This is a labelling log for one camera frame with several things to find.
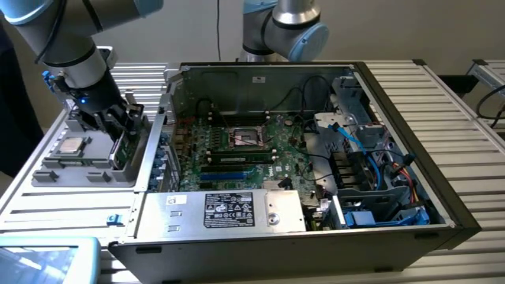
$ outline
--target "white wall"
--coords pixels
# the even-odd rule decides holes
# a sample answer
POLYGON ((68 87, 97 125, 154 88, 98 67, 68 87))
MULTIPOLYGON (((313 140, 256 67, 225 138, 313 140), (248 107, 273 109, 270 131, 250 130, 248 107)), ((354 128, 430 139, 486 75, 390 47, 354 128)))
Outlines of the white wall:
MULTIPOLYGON (((505 59, 503 0, 318 0, 330 39, 318 59, 425 59, 438 73, 464 73, 470 59, 505 59)), ((241 50, 241 0, 221 0, 221 51, 233 60, 241 50)), ((214 61, 216 0, 165 0, 165 7, 94 36, 114 46, 121 62, 214 61)), ((22 68, 33 55, 16 39, 22 68)), ((33 93, 46 93, 36 72, 24 72, 33 93)), ((33 104, 44 126, 56 107, 50 96, 33 104)))

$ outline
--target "warning label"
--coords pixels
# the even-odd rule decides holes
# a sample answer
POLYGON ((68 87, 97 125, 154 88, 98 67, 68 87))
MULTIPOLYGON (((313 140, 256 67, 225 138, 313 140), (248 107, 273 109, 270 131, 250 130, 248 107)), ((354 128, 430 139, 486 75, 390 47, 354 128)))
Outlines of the warning label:
POLYGON ((205 194, 206 228, 236 228, 254 226, 253 193, 205 194))

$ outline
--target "motherboard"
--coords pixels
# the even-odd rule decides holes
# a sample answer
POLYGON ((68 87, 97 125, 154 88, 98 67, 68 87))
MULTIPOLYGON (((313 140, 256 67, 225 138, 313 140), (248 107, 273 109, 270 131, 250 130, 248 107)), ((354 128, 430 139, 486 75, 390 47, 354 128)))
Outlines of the motherboard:
POLYGON ((241 121, 236 117, 209 118, 177 123, 178 190, 297 190, 302 203, 316 204, 313 169, 302 153, 296 115, 262 115, 241 121))

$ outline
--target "green motherboard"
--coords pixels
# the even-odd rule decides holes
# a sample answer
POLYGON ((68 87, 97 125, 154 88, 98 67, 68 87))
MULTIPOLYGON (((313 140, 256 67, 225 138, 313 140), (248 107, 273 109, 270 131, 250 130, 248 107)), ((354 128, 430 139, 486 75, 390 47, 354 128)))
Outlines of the green motherboard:
POLYGON ((314 182, 309 181, 314 179, 308 167, 310 160, 294 149, 302 147, 300 126, 294 124, 294 117, 288 115, 277 115, 262 125, 246 127, 214 126, 204 119, 181 120, 174 136, 181 164, 180 191, 280 189, 277 184, 289 178, 289 189, 298 191, 304 204, 316 204, 316 199, 310 199, 316 188, 314 182), (222 170, 209 175, 204 168, 212 164, 210 153, 228 163, 214 165, 213 168, 222 170), (226 155, 221 153, 232 157, 236 157, 234 153, 241 155, 225 159, 226 155), (241 175, 225 179, 226 171, 241 172, 241 175))

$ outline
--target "tablet screen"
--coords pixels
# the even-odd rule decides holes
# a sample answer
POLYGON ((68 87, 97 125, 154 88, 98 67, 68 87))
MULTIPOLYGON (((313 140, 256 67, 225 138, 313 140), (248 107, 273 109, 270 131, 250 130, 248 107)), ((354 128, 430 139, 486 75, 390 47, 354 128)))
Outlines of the tablet screen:
POLYGON ((62 283, 77 247, 0 247, 5 284, 62 283))

